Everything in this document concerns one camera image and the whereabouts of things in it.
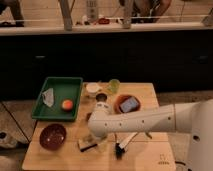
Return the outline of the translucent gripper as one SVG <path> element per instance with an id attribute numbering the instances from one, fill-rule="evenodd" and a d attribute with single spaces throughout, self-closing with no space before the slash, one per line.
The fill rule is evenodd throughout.
<path id="1" fill-rule="evenodd" d="M 84 140 L 85 142 L 96 143 L 97 146 L 93 148 L 97 148 L 100 152 L 104 152 L 107 149 L 108 144 L 107 136 L 97 137 L 92 134 L 89 134 L 84 138 Z"/>

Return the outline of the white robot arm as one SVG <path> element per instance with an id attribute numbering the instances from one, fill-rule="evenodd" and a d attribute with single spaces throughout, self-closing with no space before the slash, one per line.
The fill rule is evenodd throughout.
<path id="1" fill-rule="evenodd" d="M 125 114 L 111 114 L 107 103 L 98 102 L 88 128 L 96 139 L 113 132 L 189 133 L 186 171 L 213 171 L 213 99 Z"/>

